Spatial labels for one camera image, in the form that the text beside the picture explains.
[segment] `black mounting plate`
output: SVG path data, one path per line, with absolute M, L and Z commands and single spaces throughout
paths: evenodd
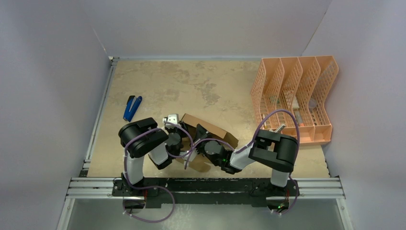
M 269 178 L 144 178 L 142 185 L 159 185 L 172 192 L 177 204 L 247 204 L 267 207 L 266 198 L 296 194 L 293 181 L 285 188 L 273 186 Z M 112 196 L 143 196 L 142 190 L 127 189 L 126 181 L 114 180 Z M 170 195 L 162 189 L 148 189 L 146 208 L 171 204 Z

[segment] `white wall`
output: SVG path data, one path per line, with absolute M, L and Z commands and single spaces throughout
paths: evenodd
M 0 31 L 1 229 L 55 229 L 109 60 L 76 0 L 2 0 Z
M 331 0 L 81 0 L 109 56 L 299 56 Z
M 404 0 L 333 0 L 303 53 L 334 55 L 340 68 L 324 151 L 360 230 L 406 225 L 405 12 Z

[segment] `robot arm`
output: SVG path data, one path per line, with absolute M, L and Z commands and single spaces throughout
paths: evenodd
M 164 118 L 164 121 L 181 124 L 177 115 L 169 115 Z M 134 137 L 157 126 L 153 118 L 124 126 L 119 132 L 121 145 L 125 146 Z M 172 163 L 173 157 L 168 156 L 167 152 L 179 156 L 182 137 L 186 135 L 172 125 L 166 125 L 165 129 L 169 134 L 164 131 L 150 133 L 128 148 L 130 158 L 127 160 L 127 170 L 132 184 L 136 184 L 144 178 L 142 167 L 146 154 L 158 169 L 163 169 Z M 209 137 L 211 134 L 198 125 L 195 142 Z M 273 185 L 285 187 L 289 173 L 293 171 L 297 144 L 297 140 L 291 136 L 260 130 L 255 140 L 239 153 L 225 149 L 219 142 L 212 140 L 200 143 L 192 154 L 204 155 L 214 166 L 219 166 L 221 170 L 229 174 L 240 172 L 247 165 L 257 161 L 272 168 L 271 183 Z

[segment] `beige tabletop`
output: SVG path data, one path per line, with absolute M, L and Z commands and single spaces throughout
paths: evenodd
M 132 121 L 152 117 L 162 127 L 162 118 L 168 114 L 188 113 L 227 130 L 239 139 L 239 147 L 244 146 L 257 127 L 249 92 L 258 66 L 259 61 L 119 61 L 88 177 L 116 177 L 123 171 L 124 151 L 118 131 L 127 124 L 123 113 L 130 95 L 143 97 Z M 270 174 L 269 167 L 255 162 L 230 175 L 200 155 L 187 170 L 181 161 L 173 161 L 163 170 L 156 169 L 148 157 L 144 161 L 147 177 L 270 177 Z M 300 148 L 292 176 L 329 177 L 319 145 Z

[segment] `cardboard box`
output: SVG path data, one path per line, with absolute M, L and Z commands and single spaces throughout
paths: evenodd
M 233 148 L 237 148 L 238 146 L 238 139 L 236 137 L 234 137 L 231 133 L 225 131 L 224 129 L 208 123 L 207 121 L 199 119 L 190 114 L 183 115 L 182 121 L 184 121 L 188 125 L 189 133 L 192 138 L 194 138 L 196 134 L 197 124 L 200 124 L 205 129 L 207 129 L 207 131 L 213 134 L 213 138 L 223 140 L 230 144 Z

